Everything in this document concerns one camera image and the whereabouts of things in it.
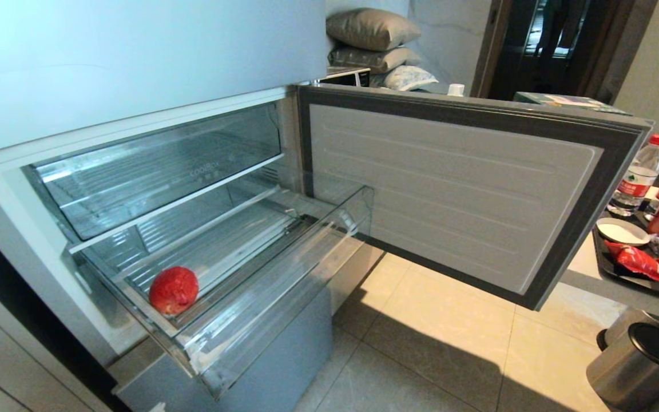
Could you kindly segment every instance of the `trash can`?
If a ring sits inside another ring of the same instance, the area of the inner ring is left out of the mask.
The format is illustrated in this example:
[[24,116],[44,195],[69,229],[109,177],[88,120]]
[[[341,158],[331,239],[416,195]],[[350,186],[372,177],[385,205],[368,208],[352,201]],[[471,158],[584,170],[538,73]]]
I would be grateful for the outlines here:
[[659,328],[633,323],[586,368],[594,391],[623,412],[647,407],[659,397]]
[[649,323],[650,325],[659,328],[659,316],[651,315],[644,310],[636,310],[635,308],[626,308],[622,315],[612,323],[607,329],[600,332],[597,336],[597,344],[599,349],[604,350],[612,344],[617,338],[623,334],[627,334],[627,330],[633,323]]

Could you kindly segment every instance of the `white bowl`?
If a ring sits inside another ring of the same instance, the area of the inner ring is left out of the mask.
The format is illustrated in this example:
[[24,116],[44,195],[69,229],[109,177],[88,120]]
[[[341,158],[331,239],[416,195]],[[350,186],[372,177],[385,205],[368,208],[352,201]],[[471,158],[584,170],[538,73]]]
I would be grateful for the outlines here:
[[628,221],[615,218],[597,220],[597,229],[604,237],[615,242],[639,246],[649,242],[649,235],[643,229]]

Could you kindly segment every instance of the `bottle cap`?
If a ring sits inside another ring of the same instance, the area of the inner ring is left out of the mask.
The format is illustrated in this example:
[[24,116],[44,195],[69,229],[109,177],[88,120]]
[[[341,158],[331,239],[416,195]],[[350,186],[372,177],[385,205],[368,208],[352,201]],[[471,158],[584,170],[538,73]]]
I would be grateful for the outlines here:
[[650,144],[654,144],[655,146],[659,146],[659,134],[653,134],[650,137]]
[[465,86],[460,83],[454,83],[449,85],[449,96],[464,97],[465,96]]

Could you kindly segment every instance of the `pillow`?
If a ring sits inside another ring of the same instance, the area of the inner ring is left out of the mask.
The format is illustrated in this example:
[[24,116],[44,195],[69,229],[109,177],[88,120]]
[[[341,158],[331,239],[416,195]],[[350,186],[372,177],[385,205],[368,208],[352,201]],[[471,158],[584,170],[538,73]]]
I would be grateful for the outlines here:
[[359,66],[370,68],[371,73],[388,73],[400,65],[418,65],[421,58],[408,47],[397,47],[388,51],[369,51],[355,47],[340,47],[329,55],[335,66]]
[[413,90],[430,83],[439,83],[431,73],[415,66],[398,66],[386,75],[371,76],[371,87]]
[[327,34],[361,49],[384,52],[418,39],[421,31],[402,15],[361,8],[330,16]]

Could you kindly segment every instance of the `table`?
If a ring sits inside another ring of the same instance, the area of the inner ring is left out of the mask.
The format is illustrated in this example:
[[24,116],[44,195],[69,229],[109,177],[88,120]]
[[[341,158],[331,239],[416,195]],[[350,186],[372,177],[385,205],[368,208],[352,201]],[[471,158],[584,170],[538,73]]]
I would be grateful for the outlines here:
[[564,272],[561,282],[659,316],[659,298],[626,287],[599,273],[594,237],[589,233]]

